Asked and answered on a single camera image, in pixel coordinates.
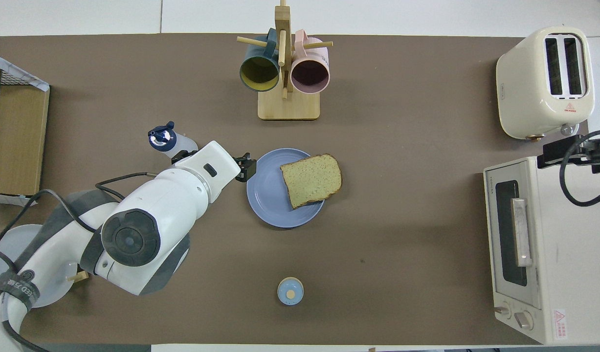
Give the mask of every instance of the oven window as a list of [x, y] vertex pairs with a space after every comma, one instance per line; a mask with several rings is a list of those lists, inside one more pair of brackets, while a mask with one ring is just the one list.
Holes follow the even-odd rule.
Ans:
[[517, 266], [515, 241], [512, 233], [511, 199], [519, 198], [517, 181], [496, 184], [497, 223], [499, 225], [499, 245], [502, 253], [502, 273], [510, 283], [525, 286], [528, 283], [526, 268]]

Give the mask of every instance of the sticker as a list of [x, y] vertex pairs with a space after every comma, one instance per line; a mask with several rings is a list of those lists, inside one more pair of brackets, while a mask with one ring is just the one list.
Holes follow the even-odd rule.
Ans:
[[572, 103], [567, 104], [567, 107], [565, 108], [565, 111], [568, 111], [570, 113], [575, 113], [576, 109], [573, 107]]
[[567, 339], [567, 316], [564, 309], [554, 309], [552, 312], [554, 320], [555, 339]]

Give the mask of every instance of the toaster oven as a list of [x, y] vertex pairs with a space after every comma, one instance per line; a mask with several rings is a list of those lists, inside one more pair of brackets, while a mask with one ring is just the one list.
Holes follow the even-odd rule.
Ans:
[[[600, 344], [600, 203], [570, 203], [558, 172], [534, 156], [484, 170], [494, 314], [546, 345]], [[566, 182], [600, 193], [590, 167], [568, 165]]]

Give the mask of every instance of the pink mug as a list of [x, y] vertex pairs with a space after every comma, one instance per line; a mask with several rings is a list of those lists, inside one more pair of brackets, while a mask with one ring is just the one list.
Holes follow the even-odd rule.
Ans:
[[328, 87], [328, 83], [331, 81], [328, 49], [326, 47], [304, 49], [305, 44], [321, 42], [318, 38], [309, 38], [304, 29], [295, 32], [291, 84], [302, 93], [319, 93]]

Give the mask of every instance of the bread slice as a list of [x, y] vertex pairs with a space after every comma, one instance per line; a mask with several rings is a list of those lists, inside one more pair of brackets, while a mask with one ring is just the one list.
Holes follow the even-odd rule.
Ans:
[[324, 200], [341, 189], [341, 169], [330, 154], [309, 156], [280, 166], [293, 209]]

